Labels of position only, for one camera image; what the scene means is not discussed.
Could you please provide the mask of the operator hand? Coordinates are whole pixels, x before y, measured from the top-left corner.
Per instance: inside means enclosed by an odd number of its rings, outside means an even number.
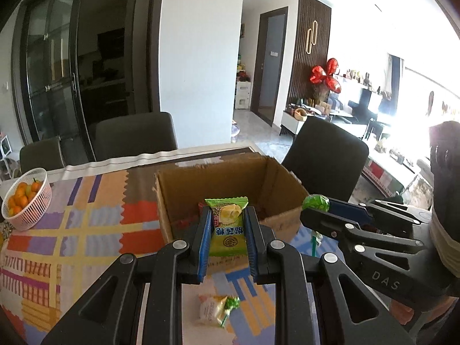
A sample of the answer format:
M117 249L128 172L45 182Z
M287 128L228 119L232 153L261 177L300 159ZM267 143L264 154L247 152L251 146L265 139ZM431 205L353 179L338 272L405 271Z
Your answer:
M417 340L419 342L429 342L435 338L440 329L448 321L458 300L459 299L455 297L445 297L443 301L430 312L429 319L418 332ZM389 311L401 325L408 324L415 314L413 308L396 300L391 301Z

